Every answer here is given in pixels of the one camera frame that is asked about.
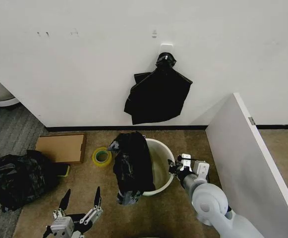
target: black baseboard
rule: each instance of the black baseboard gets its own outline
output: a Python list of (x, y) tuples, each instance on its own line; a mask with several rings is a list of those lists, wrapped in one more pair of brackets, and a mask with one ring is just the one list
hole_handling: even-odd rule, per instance
[(268, 129), (268, 130), (278, 130), (286, 129), (288, 130), (288, 125), (256, 125), (257, 129)]
[(85, 130), (205, 130), (207, 125), (126, 125), (46, 127), (49, 132)]
[[(125, 126), (61, 126), (46, 127), (49, 132), (86, 130), (205, 130), (207, 125), (125, 125)], [(288, 125), (256, 125), (257, 129), (288, 129)]]

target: black plastic bag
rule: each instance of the black plastic bag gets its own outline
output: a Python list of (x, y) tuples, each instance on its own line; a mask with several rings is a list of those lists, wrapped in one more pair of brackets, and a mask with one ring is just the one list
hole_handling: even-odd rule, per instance
[(39, 198), (58, 184), (52, 164), (41, 152), (0, 158), (0, 204), (3, 211), (16, 210)]

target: yellow tape roll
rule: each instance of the yellow tape roll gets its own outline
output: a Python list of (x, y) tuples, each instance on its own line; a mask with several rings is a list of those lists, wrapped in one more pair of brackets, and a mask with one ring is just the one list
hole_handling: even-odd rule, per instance
[[(101, 155), (106, 154), (106, 159), (100, 158)], [(105, 167), (112, 161), (112, 153), (106, 147), (97, 148), (92, 154), (92, 160), (96, 166)]]

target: gray carpet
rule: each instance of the gray carpet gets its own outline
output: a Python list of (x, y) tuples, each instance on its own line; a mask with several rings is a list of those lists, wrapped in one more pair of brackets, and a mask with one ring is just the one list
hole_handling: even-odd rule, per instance
[[(45, 127), (24, 107), (0, 109), (0, 156), (22, 155), (34, 149)], [(0, 209), (0, 238), (11, 238), (21, 209), (3, 213)]]

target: white partition panel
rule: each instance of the white partition panel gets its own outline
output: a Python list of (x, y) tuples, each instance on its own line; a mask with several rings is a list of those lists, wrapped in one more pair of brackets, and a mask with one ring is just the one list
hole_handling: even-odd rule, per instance
[(238, 93), (206, 133), (231, 208), (265, 238), (288, 238), (288, 188)]

